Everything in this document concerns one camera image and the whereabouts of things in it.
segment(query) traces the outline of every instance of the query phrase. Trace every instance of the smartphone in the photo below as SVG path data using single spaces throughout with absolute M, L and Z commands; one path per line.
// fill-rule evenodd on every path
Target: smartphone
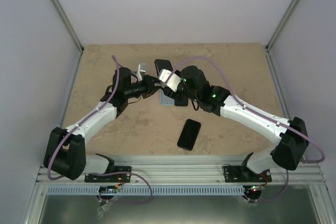
M 173 71 L 173 66 L 170 63 L 169 60 L 161 60 L 161 59 L 156 59 L 154 61 L 155 64 L 155 69 L 156 69 L 156 74 L 159 76 L 159 73 L 162 69 L 167 69 L 169 71 Z M 169 106 L 169 105 L 174 105 L 174 99 L 167 97 L 164 93 L 163 90 L 161 89 L 160 93 L 160 104 L 164 106 Z
M 188 119 L 183 126 L 182 133 L 180 135 L 179 141 L 177 142 L 178 147 L 187 151 L 191 151 L 196 142 L 198 133 L 200 132 L 200 128 L 200 122 Z
M 169 71 L 173 71 L 173 66 L 170 63 L 169 60 L 161 60 L 161 59 L 156 59 L 154 61 L 155 68 L 156 68 L 156 74 L 159 76 L 159 73 L 162 69 L 167 69 Z
M 172 106 L 174 105 L 174 99 L 166 96 L 164 93 L 163 93 L 163 90 L 161 89 L 161 93 L 160 93 L 160 104 L 163 105 L 163 106 Z
M 184 97 L 181 101 L 175 100 L 174 104 L 175 106 L 186 107 L 189 104 L 189 99 Z

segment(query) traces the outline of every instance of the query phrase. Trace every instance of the beige table surface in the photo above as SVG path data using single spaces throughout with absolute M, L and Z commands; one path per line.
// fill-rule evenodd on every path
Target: beige table surface
M 89 45 L 82 55 L 64 126 L 86 115 L 104 95 L 116 69 L 112 54 L 130 69 L 136 69 L 141 62 L 147 63 L 147 74 L 153 76 L 156 75 L 155 59 L 168 59 L 177 66 L 191 56 L 206 56 L 223 69 L 240 98 L 269 113 L 282 115 L 261 44 Z M 209 63 L 197 60 L 189 65 L 202 69 L 210 84 L 226 87 Z M 130 104 L 92 138 L 87 153 L 239 155 L 256 152 L 270 144 L 260 134 L 233 120 L 194 111 L 191 103 L 188 107 L 162 106 L 159 97 L 160 91 L 146 100 Z M 187 119 L 202 124 L 191 152 L 176 145 Z

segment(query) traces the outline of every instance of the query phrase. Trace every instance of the gray wall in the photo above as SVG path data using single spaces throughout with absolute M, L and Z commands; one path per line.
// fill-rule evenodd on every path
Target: gray wall
M 327 153 L 321 164 L 336 204 L 336 0 L 302 0 L 272 55 L 292 115 Z M 307 157 L 319 158 L 312 146 Z
M 49 0 L 0 0 L 0 216 L 22 223 L 79 53 Z
M 291 0 L 60 0 L 83 44 L 260 42 Z

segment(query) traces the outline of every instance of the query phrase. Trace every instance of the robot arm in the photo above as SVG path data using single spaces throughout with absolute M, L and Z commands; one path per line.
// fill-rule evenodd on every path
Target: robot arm
M 68 132 L 76 128 L 59 150 L 51 169 L 72 180 L 77 179 L 81 174 L 113 172 L 113 160 L 100 154 L 86 155 L 85 146 L 101 128 L 112 122 L 125 110 L 129 98 L 142 96 L 146 99 L 160 88 L 158 86 L 159 80 L 156 77 L 144 74 L 145 66 L 143 64 L 139 65 L 135 74 L 128 68 L 120 68 L 119 71 L 117 91 L 104 107 L 102 105 L 111 95 L 109 89 L 115 86 L 116 74 L 113 76 L 113 85 L 107 88 L 105 95 L 91 112 L 65 129 L 57 127 L 52 130 L 44 158 L 45 167 L 48 167 L 51 156 L 60 141 Z M 136 77 L 137 82 L 132 83 L 131 76 Z
M 125 110 L 129 98 L 142 96 L 145 99 L 157 92 L 159 88 L 173 99 L 190 99 L 195 110 L 201 108 L 205 112 L 235 120 L 259 132 L 272 142 L 271 147 L 258 153 L 250 153 L 240 166 L 239 172 L 247 181 L 251 181 L 256 174 L 276 166 L 288 170 L 295 170 L 298 166 L 308 142 L 285 127 L 271 123 L 245 108 L 252 108 L 259 114 L 273 118 L 306 135 L 303 120 L 294 118 L 290 121 L 276 117 L 241 99 L 239 100 L 243 106 L 237 104 L 227 89 L 210 86 L 203 72 L 196 66 L 186 67 L 181 72 L 177 71 L 177 74 L 173 74 L 168 82 L 167 79 L 171 75 L 169 70 L 161 70 L 159 78 L 144 75 L 144 71 L 144 65 L 139 65 L 136 74 L 128 68 L 120 68 L 117 91 L 109 103 L 101 108 L 111 95 L 109 88 L 115 86 L 116 74 L 113 76 L 113 85 L 107 88 L 105 95 L 90 113 L 65 129 L 59 127 L 53 129 L 49 137 L 44 166 L 48 167 L 51 156 L 65 135 L 77 127 L 63 144 L 64 147 L 68 147 L 62 147 L 59 150 L 51 169 L 72 180 L 77 179 L 81 174 L 113 172 L 113 160 L 99 154 L 86 155 L 86 144 L 104 125 L 116 119 Z M 137 77 L 138 81 L 132 83 L 131 76 Z
M 308 147 L 308 142 L 299 135 L 278 124 L 271 123 L 260 115 L 246 109 L 249 107 L 263 116 L 290 126 L 307 135 L 305 123 L 302 119 L 292 121 L 280 118 L 258 109 L 239 99 L 238 104 L 227 89 L 210 86 L 203 72 L 196 66 L 188 66 L 177 74 L 163 69 L 159 74 L 160 85 L 165 95 L 181 99 L 187 97 L 193 103 L 194 109 L 235 120 L 254 131 L 260 133 L 272 142 L 272 146 L 258 153 L 250 153 L 241 165 L 241 173 L 246 180 L 251 180 L 256 174 L 280 166 L 288 170 L 295 170 Z

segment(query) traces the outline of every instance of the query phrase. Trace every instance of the white wall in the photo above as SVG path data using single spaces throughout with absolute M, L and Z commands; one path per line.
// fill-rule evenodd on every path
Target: white wall
M 260 42 L 291 0 L 60 0 L 82 44 Z
M 0 218 L 19 224 L 79 52 L 49 0 L 0 6 Z
M 321 164 L 336 206 L 336 0 L 302 0 L 273 49 L 292 115 L 324 148 Z M 319 158 L 312 146 L 309 158 Z

